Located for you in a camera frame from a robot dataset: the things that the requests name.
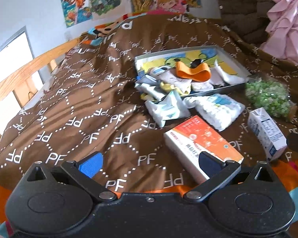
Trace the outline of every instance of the orange medicine box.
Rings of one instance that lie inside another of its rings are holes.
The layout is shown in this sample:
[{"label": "orange medicine box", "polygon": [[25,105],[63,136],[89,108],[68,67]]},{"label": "orange medicine box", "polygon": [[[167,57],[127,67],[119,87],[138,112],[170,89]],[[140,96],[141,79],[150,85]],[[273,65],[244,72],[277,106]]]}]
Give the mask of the orange medicine box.
[{"label": "orange medicine box", "polygon": [[164,139],[197,183],[209,179],[199,167],[201,151],[206,151],[223,162],[232,159],[242,163],[244,159],[230,143],[198,116],[164,133]]}]

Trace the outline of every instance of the brown quilted jacket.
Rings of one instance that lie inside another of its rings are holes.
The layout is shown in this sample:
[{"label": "brown quilted jacket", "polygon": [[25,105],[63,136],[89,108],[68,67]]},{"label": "brown quilted jacket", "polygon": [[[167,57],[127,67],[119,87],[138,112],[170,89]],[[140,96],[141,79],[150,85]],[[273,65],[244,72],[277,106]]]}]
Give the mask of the brown quilted jacket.
[{"label": "brown quilted jacket", "polygon": [[267,40],[267,11],[272,0],[218,0],[223,22],[248,43],[259,45]]}]

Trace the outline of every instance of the white carton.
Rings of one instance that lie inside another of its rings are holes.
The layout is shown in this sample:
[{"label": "white carton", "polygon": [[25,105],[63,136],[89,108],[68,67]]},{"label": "white carton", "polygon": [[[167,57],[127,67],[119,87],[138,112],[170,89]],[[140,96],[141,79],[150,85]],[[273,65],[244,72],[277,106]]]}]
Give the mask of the white carton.
[{"label": "white carton", "polygon": [[164,133],[164,140],[198,184],[210,179],[199,166],[199,154],[202,151],[223,162],[231,159],[242,163],[244,159],[229,142],[197,115]]},{"label": "white carton", "polygon": [[268,160],[282,155],[287,147],[286,138],[263,107],[250,111],[248,126],[263,146]]}]

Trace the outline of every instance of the bed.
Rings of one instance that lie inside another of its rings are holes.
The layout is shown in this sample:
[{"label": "bed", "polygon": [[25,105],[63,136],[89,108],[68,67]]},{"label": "bed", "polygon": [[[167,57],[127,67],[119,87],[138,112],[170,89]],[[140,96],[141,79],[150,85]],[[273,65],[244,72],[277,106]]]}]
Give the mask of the bed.
[{"label": "bed", "polygon": [[[42,97],[37,95],[39,101],[21,110],[0,137],[0,223],[6,221],[7,198],[35,161],[56,166],[100,151],[104,162],[93,179],[118,195],[184,193],[197,185],[163,140],[163,133],[183,119],[159,128],[134,89],[137,55],[219,45],[250,72],[264,72],[287,84],[298,105],[298,66],[245,43],[219,20],[144,13],[111,24],[105,35],[100,35],[102,28],[46,52],[0,83],[1,101],[46,64],[51,71],[57,68],[50,87]],[[54,59],[68,50],[57,66]],[[230,96],[247,108],[221,135],[245,157],[244,165],[253,166],[266,158],[247,127],[252,106],[243,92]],[[285,136],[298,132],[298,111],[291,122],[275,120]],[[298,153],[287,150],[272,165],[295,201],[296,221],[290,232],[298,237]]]}]

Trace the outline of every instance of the wooden bed frame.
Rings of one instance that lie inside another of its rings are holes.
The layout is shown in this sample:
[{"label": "wooden bed frame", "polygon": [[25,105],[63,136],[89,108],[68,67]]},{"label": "wooden bed frame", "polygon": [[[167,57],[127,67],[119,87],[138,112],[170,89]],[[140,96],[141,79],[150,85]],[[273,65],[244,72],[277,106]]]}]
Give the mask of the wooden bed frame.
[{"label": "wooden bed frame", "polygon": [[34,58],[32,61],[22,66],[3,81],[0,82],[0,102],[10,93],[13,92],[20,107],[26,105],[30,99],[38,91],[32,81],[32,74],[44,66],[48,66],[49,71],[52,72],[56,67],[55,61],[59,56],[67,53],[71,48],[76,46],[82,40],[75,38],[70,40],[46,53]]}]

